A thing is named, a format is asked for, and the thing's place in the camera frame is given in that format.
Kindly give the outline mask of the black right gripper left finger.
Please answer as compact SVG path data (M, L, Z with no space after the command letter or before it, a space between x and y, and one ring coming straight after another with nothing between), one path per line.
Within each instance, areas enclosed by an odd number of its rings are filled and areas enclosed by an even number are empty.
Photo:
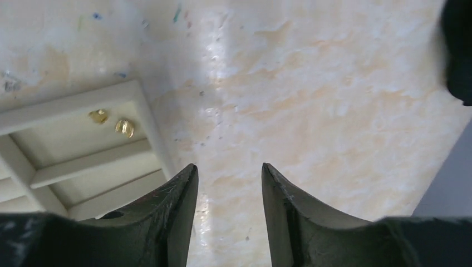
M1 215L2 266L185 266L198 194L190 164L100 219L50 212Z

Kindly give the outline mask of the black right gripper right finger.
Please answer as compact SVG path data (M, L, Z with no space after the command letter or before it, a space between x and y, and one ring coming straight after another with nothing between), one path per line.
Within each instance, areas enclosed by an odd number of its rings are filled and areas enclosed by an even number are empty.
M370 222L262 165L273 266L470 266L471 218L385 217Z

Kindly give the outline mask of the beige ring-slot tray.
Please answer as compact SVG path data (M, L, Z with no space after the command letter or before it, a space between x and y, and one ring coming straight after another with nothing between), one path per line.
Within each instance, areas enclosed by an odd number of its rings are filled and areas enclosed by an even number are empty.
M104 109L108 120L88 113ZM115 132L131 120L132 138ZM139 81L1 113L1 213L99 218L176 174Z

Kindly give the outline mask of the small gold earring stud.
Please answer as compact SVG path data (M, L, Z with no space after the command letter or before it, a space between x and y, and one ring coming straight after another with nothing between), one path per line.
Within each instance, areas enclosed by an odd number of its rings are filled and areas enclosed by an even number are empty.
M104 109L91 111L88 113L88 116L94 123L99 125L104 124L109 118L107 111Z

